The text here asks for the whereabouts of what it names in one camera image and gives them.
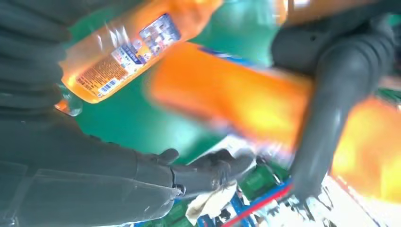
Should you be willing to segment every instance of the white cloth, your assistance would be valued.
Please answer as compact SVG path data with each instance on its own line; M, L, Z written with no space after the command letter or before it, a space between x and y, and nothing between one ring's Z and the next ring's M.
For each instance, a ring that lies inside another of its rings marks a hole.
M231 201L237 190L237 183L233 182L228 187L214 192L198 195L189 205L186 217L192 225L200 216L209 215L215 218L220 215L221 210Z

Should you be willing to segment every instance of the clear plastic bottle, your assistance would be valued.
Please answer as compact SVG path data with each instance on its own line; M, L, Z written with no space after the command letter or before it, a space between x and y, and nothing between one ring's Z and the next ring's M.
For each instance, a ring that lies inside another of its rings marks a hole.
M148 0L67 51L62 82L98 103L157 62L171 46L199 34L223 0Z
M71 93L64 85L59 85L63 99L54 105L56 109L72 116L76 117L82 113L82 100Z

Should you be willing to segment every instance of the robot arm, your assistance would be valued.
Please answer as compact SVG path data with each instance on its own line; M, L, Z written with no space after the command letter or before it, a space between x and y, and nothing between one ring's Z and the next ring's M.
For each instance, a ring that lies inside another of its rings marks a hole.
M176 197L213 191L253 162L252 156L219 156L202 167L171 166L174 150L143 155L102 142L54 109L67 28L119 2L0 3L0 226L92 227L160 218Z

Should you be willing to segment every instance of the green table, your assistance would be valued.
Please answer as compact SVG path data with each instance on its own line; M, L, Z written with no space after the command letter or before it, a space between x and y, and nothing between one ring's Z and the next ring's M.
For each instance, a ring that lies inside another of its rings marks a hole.
M268 64L269 45L275 34L263 18L264 0L239 0L226 3L212 17L193 42L219 51ZM104 9L71 28L72 45L95 31L133 3ZM143 86L151 69L111 98L91 105L85 103L76 119L82 130L143 153L160 153L167 148L180 152L180 163L188 163L222 139L194 120L163 110L145 98Z

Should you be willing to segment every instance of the plastic bottle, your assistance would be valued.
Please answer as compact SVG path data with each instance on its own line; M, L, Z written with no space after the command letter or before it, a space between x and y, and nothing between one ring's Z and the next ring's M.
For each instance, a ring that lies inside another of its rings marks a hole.
M157 62L168 48L195 37L223 0L148 0L67 51L62 82L98 103Z
M312 92L307 77L250 64L186 43L151 77L153 100L208 122L228 122L240 135L281 144L291 156ZM332 168L364 196L401 203L401 112L374 97L354 108Z
M59 87L61 89L63 99L54 105L54 107L72 117L76 117L82 113L82 100L71 93L64 85L59 85Z

